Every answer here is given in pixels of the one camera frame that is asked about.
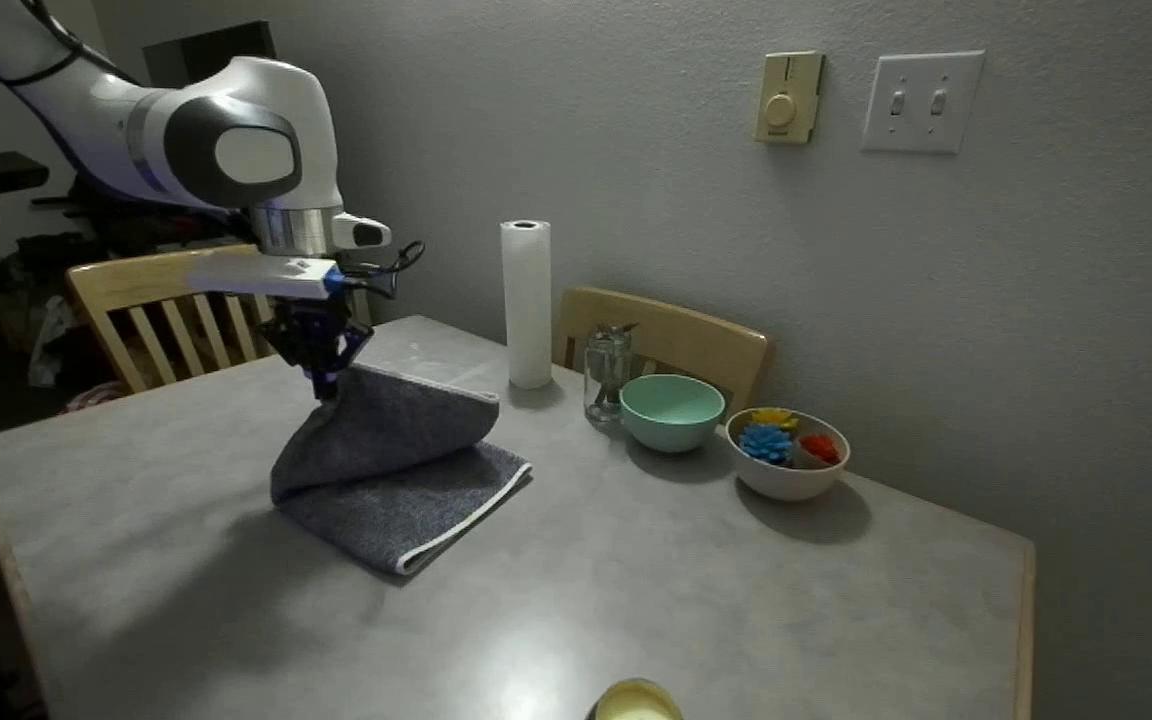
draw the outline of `wooden chair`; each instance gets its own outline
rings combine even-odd
[[[579,342],[601,324],[635,324],[633,347],[645,361],[645,371],[701,374],[730,397],[730,408],[747,405],[774,350],[763,333],[720,315],[614,289],[568,289],[557,333],[557,365],[579,367]]]
[[[224,243],[127,254],[67,271],[103,357],[127,393],[270,357],[266,341],[253,333],[274,315],[270,299],[193,290],[188,274],[201,254],[255,254],[255,249]]]

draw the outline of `folded towel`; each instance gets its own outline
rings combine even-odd
[[[383,575],[416,575],[501,506],[529,463],[480,443],[496,405],[350,367],[274,469],[274,503]]]

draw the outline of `gray table top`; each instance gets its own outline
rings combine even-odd
[[[0,558],[58,720],[579,720],[653,675],[690,720],[1030,706],[1032,545],[850,476],[734,484],[720,443],[589,429],[579,374],[396,320],[360,365],[496,397],[531,484],[409,583],[270,503],[311,393],[281,361],[0,432]]]

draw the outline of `light switch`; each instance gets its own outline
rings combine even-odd
[[[962,152],[984,50],[880,56],[869,90],[866,149]]]
[[[763,90],[757,106],[757,137],[763,144],[810,144],[822,102],[822,50],[763,56]]]

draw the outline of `paper towel roll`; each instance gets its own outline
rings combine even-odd
[[[507,385],[553,385],[553,269],[547,221],[501,222]]]

